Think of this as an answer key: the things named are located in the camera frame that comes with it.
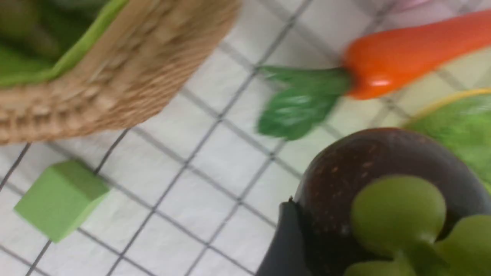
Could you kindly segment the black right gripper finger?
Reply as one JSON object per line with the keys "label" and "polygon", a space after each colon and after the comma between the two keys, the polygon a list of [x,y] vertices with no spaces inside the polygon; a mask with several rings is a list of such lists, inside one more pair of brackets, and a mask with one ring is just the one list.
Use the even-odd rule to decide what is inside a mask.
{"label": "black right gripper finger", "polygon": [[296,202],[280,203],[277,228],[256,272],[257,276],[310,276],[305,239]]}

